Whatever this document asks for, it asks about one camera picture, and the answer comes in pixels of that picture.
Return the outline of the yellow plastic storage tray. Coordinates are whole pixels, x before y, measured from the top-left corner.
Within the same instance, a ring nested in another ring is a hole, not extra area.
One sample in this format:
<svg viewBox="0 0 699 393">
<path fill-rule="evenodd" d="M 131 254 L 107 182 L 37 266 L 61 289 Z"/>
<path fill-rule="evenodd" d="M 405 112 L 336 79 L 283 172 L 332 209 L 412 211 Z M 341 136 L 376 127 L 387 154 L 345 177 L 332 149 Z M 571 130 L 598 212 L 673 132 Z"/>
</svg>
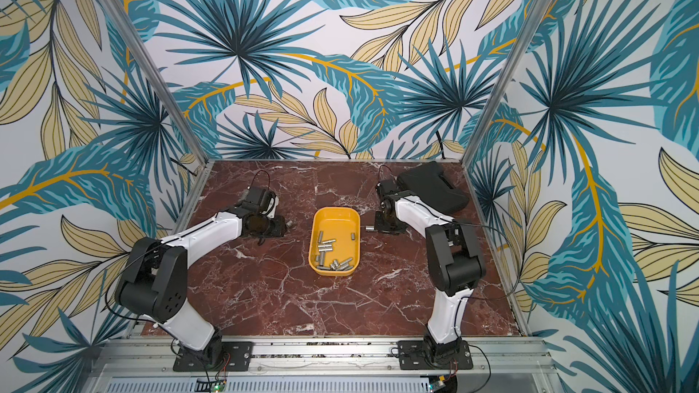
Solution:
<svg viewBox="0 0 699 393">
<path fill-rule="evenodd" d="M 360 264 L 360 215 L 350 207 L 324 207 L 315 213 L 309 265 L 324 277 L 348 277 Z"/>
</svg>

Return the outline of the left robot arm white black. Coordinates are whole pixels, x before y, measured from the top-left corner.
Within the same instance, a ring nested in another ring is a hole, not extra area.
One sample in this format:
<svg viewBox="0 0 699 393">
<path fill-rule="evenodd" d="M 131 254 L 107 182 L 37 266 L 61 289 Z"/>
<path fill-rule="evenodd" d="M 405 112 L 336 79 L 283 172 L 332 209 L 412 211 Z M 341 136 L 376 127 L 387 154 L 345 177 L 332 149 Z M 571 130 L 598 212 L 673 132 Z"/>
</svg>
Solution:
<svg viewBox="0 0 699 393">
<path fill-rule="evenodd" d="M 178 234 L 142 238 L 132 247 L 115 289 L 115 301 L 162 327 L 190 352 L 212 360 L 220 332 L 187 299 L 189 269 L 238 238 L 281 238 L 287 231 L 277 214 L 279 197 L 269 188 L 248 187 L 233 206 Z"/>
</svg>

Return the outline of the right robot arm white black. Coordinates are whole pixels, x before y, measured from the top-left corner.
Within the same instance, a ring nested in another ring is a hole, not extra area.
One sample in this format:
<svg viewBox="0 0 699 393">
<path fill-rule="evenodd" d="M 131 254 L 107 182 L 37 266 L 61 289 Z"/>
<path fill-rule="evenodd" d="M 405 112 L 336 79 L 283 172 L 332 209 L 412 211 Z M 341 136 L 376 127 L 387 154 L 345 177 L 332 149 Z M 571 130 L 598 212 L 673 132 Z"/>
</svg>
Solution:
<svg viewBox="0 0 699 393">
<path fill-rule="evenodd" d="M 394 180 L 382 180 L 376 192 L 380 200 L 374 224 L 377 231 L 398 234 L 411 227 L 424 236 L 436 293 L 423 343 L 427 356 L 445 360 L 461 349 L 466 306 L 486 275 L 475 228 L 434 209 L 415 193 L 401 190 Z"/>
</svg>

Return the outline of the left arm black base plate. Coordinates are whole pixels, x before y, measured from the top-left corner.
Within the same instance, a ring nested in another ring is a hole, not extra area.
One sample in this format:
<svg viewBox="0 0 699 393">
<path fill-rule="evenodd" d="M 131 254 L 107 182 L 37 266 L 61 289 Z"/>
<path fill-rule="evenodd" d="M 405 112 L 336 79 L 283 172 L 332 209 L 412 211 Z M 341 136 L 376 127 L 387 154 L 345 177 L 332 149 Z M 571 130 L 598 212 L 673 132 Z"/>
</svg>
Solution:
<svg viewBox="0 0 699 393">
<path fill-rule="evenodd" d="M 215 342 L 204 350 L 192 350 L 180 346 L 174 362 L 174 372 L 223 371 L 246 372 L 252 355 L 253 343 L 249 341 Z"/>
</svg>

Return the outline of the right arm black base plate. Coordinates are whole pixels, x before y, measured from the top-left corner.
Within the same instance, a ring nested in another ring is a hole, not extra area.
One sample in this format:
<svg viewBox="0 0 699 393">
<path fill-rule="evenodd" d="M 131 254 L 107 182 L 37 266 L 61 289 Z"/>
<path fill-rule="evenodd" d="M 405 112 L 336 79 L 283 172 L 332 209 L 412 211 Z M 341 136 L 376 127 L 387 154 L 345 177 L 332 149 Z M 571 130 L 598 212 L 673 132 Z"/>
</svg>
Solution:
<svg viewBox="0 0 699 393">
<path fill-rule="evenodd" d="M 397 358 L 401 370 L 473 369 L 473 358 L 466 342 L 438 356 L 424 340 L 400 340 L 397 342 Z"/>
</svg>

